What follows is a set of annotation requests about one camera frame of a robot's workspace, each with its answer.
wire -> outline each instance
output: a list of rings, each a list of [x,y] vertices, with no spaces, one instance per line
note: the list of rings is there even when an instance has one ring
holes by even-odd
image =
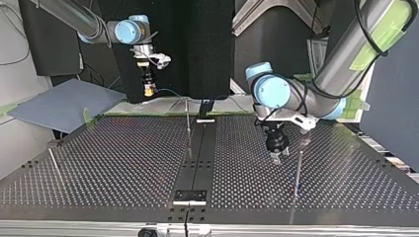
[[[180,98],[182,98],[183,96],[181,96],[181,95],[179,95],[177,92],[175,92],[175,91],[173,91],[173,90],[171,90],[171,89],[158,89],[157,90],[157,92],[162,92],[162,91],[167,91],[167,92],[170,92],[170,93],[172,93],[173,95],[175,95],[175,96],[177,96],[177,97],[180,97]],[[212,102],[214,102],[214,101],[216,101],[216,100],[219,100],[219,99],[221,99],[221,98],[224,98],[224,99],[230,99],[231,101],[233,101],[234,102],[234,104],[240,109],[240,110],[242,110],[243,112],[246,112],[246,113],[248,113],[249,111],[246,111],[243,107],[241,107],[239,104],[238,104],[238,102],[236,101],[236,100],[234,100],[232,97],[230,97],[230,96],[225,96],[225,95],[222,95],[222,96],[218,96],[218,97],[216,97],[215,99],[213,99],[213,100],[209,100],[208,102],[205,102],[204,104],[209,104],[209,103],[212,103]],[[195,103],[195,104],[202,104],[203,102],[193,102],[193,101],[189,101],[189,102],[191,102],[191,103]]]
[[[148,38],[143,39],[142,41],[140,41],[139,43],[142,43],[142,42],[145,42],[145,41],[151,40],[151,39],[153,39],[155,36],[157,36],[157,34],[158,34],[158,32],[155,32],[155,33],[151,34]]]
[[[360,7],[360,0],[354,0],[355,2],[355,13],[357,16],[358,24],[361,27],[361,30],[364,33],[364,36],[366,37],[368,43],[371,45],[371,47],[381,56],[388,56],[388,50],[382,51],[381,48],[377,45],[376,41],[373,39],[371,34],[369,33],[369,30],[365,24],[365,21],[363,20],[363,17],[361,16],[361,7]]]
[[[102,81],[102,86],[105,86],[105,79],[102,77],[102,75],[95,70],[95,68],[93,68],[91,65],[87,64],[86,62],[84,63],[84,65],[86,65],[86,69],[90,72],[90,75],[92,76],[93,74],[91,73],[92,71],[99,76],[99,79],[101,79]],[[100,85],[101,82],[99,82],[94,76],[93,79]]]
[[[12,26],[13,26],[13,28],[24,38],[24,39],[26,39],[27,37],[25,36],[25,34],[24,33],[22,33],[20,30],[19,30],[19,28],[13,23],[13,21],[10,19],[10,17],[4,12],[4,10],[2,9],[2,7],[6,7],[6,8],[8,8],[9,10],[11,10],[15,15],[16,15],[16,17],[21,21],[21,23],[23,24],[23,21],[22,21],[22,17],[19,15],[19,13],[18,13],[18,11],[16,10],[16,9],[14,9],[12,6],[10,6],[10,5],[8,5],[8,4],[6,4],[6,3],[4,3],[4,2],[1,2],[0,1],[0,10],[1,10],[1,12],[4,14],[4,16],[6,17],[6,19],[9,21],[9,23],[10,24],[12,24]],[[6,62],[6,63],[0,63],[0,66],[8,66],[8,65],[13,65],[13,64],[17,64],[17,63],[20,63],[20,62],[23,62],[23,61],[25,61],[29,56],[31,55],[31,50],[30,50],[30,47],[29,47],[29,43],[28,43],[28,50],[27,50],[27,53],[26,53],[26,55],[23,57],[23,58],[21,58],[21,59],[18,59],[18,60],[16,60],[16,61],[11,61],[11,62]]]
[[[90,3],[89,3],[89,10],[92,10],[92,7],[93,7],[93,1],[94,1],[94,0],[90,0]]]
[[[29,55],[31,55],[31,51],[29,50],[29,47],[28,47],[27,54],[23,58],[16,61],[12,61],[12,62],[0,63],[0,66],[8,66],[8,65],[13,65],[13,64],[23,62],[29,57]]]
[[[117,79],[115,79],[115,81],[113,83],[111,83],[111,85],[109,85],[108,89],[111,89],[120,80],[121,80],[121,76],[117,77]]]
[[[23,19],[22,19],[21,15],[12,6],[10,6],[6,3],[3,3],[3,4],[0,3],[0,11],[6,17],[7,21],[13,26],[13,28],[16,30],[16,32],[18,32],[23,38],[26,39],[27,38],[26,35],[23,32],[21,32],[21,30],[15,25],[15,23],[12,21],[12,19],[10,19],[9,15],[6,14],[6,12],[3,10],[2,7],[5,7],[7,9],[9,9],[10,11],[12,11],[15,14],[15,16],[21,21],[21,24],[23,25]]]
[[[310,37],[311,64],[312,64],[312,67],[313,67],[314,76],[317,75],[317,69],[315,68],[314,52],[313,52],[314,21],[315,21],[315,16],[317,14],[317,9],[318,9],[318,6],[316,4],[315,5],[315,8],[314,8],[314,13],[313,13],[313,19],[311,21],[311,37]]]
[[[416,16],[418,15],[418,4],[415,0],[407,0],[407,3],[409,3],[410,8],[412,9],[411,16],[409,21],[404,25],[404,27],[401,29],[403,32],[406,32],[407,29],[412,25],[413,21],[415,21]]]
[[[413,23],[413,21],[416,19],[417,12],[418,12],[418,6],[417,6],[415,0],[407,0],[407,2],[409,3],[412,11],[411,11],[411,16],[410,16],[409,21],[402,28],[402,30],[404,32],[407,31],[407,29],[411,26],[411,24]],[[377,45],[377,43],[373,39],[373,37],[371,36],[371,34],[369,33],[369,30],[366,27],[365,22],[363,21],[363,17],[361,15],[360,4],[361,4],[360,3],[360,0],[354,0],[355,13],[356,13],[356,16],[357,16],[357,21],[358,21],[358,24],[360,25],[361,30],[364,33],[364,36],[366,37],[368,43],[376,51],[377,56],[370,62],[369,66],[364,70],[364,73],[362,74],[361,79],[358,81],[357,85],[349,93],[347,93],[345,95],[342,95],[342,96],[334,96],[334,95],[328,94],[328,93],[322,91],[320,88],[318,88],[317,84],[315,83],[315,80],[312,80],[312,86],[315,89],[315,90],[313,90],[313,92],[316,93],[316,94],[318,94],[318,95],[320,95],[320,96],[322,96],[322,97],[329,98],[329,99],[343,99],[343,98],[349,97],[350,95],[352,95],[353,93],[355,93],[360,88],[360,86],[364,82],[367,74],[369,73],[371,67],[379,59],[379,57],[380,56],[388,56],[388,50],[387,51],[382,51],[381,48],[379,48],[379,46]]]
[[[141,53],[142,55],[144,55],[145,57],[147,57],[147,59],[148,59],[148,61],[150,61],[152,64],[154,64],[156,67],[158,67],[159,65],[155,62],[155,61],[153,61],[147,54],[145,54],[145,53],[143,53],[142,51],[136,51],[136,52],[139,52],[139,53]]]
[[[259,123],[258,123],[258,119],[256,118],[256,120],[253,122],[253,124],[255,125],[255,126],[259,126],[259,125],[262,125],[266,120],[268,120],[275,112],[277,112],[278,110],[279,110],[280,108],[277,108],[277,109],[274,109],[274,110],[272,110],[265,118],[263,118],[263,120],[262,121],[260,121]]]

white cable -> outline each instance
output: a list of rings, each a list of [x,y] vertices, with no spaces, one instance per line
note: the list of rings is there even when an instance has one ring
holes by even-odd
[[[9,15],[7,15],[7,13],[3,10],[2,7],[6,7],[10,11],[12,11],[15,14],[15,16],[21,21],[21,24],[23,25],[23,19],[21,15],[19,14],[19,12],[16,9],[14,9],[12,6],[10,6],[9,4],[0,2],[0,11],[6,17],[7,21],[13,26],[16,32],[18,32],[23,38],[26,39],[27,38],[26,35],[23,32],[21,32],[21,30],[16,26],[16,24],[12,21],[12,19],[10,19]]]
[[[10,6],[9,4],[7,4],[7,3],[5,3],[5,2],[3,2],[3,1],[0,1],[0,11],[3,13],[3,15],[6,17],[6,19],[7,19],[7,21],[13,26],[13,28],[24,38],[24,39],[26,39],[27,37],[26,37],[26,35],[24,34],[24,33],[22,33],[20,30],[19,30],[19,28],[15,25],[15,23],[10,19],[10,17],[4,12],[4,10],[3,10],[3,8],[2,7],[6,7],[6,8],[8,8],[9,10],[11,10],[15,15],[16,15],[16,17],[21,21],[21,23],[22,23],[22,25],[23,25],[23,19],[22,19],[22,17],[21,17],[21,15],[19,14],[19,12],[16,10],[16,9],[14,9],[12,6]],[[27,53],[26,53],[26,55],[23,57],[23,58],[21,58],[21,59],[19,59],[19,60],[16,60],[16,61],[12,61],[12,62],[6,62],[6,63],[0,63],[0,66],[7,66],[7,65],[13,65],[13,64],[16,64],[16,63],[19,63],[19,62],[22,62],[22,61],[24,61],[24,60],[26,60],[28,57],[29,57],[29,55],[31,54],[31,50],[30,50],[30,46],[29,46],[29,43],[28,43],[28,51],[27,51]]]

blue panel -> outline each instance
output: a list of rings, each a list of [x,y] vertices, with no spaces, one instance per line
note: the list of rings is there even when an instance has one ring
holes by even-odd
[[[9,112],[9,116],[70,133],[85,123],[85,108],[90,117],[95,117],[125,97],[122,93],[72,79],[24,102]]]

perforated metal table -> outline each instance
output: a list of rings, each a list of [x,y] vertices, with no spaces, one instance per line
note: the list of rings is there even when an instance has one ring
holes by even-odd
[[[301,135],[288,124],[291,156],[274,165],[253,121],[216,117],[189,136],[183,117],[101,118],[53,149],[59,169],[45,152],[0,182],[0,230],[10,220],[59,220],[392,226],[419,235],[418,185],[345,126],[321,121]],[[206,191],[207,205],[173,205],[187,190]]]

robotic arm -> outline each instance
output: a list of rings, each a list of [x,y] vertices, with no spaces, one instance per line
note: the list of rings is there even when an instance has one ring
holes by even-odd
[[[367,0],[361,10],[360,1],[355,0],[355,6],[357,19],[309,83],[274,74],[269,62],[246,69],[254,108],[274,160],[289,154],[284,122],[290,120],[306,133],[319,119],[341,116],[346,97],[361,85],[378,57],[386,56],[417,14],[414,0]]]
[[[143,71],[142,83],[144,95],[151,97],[156,89],[154,67],[161,70],[171,61],[163,53],[156,53],[152,45],[150,23],[145,15],[130,16],[124,21],[105,23],[92,11],[81,6],[75,0],[31,0],[38,7],[45,9],[52,16],[77,31],[80,39],[86,43],[125,43],[132,45],[134,58]]]

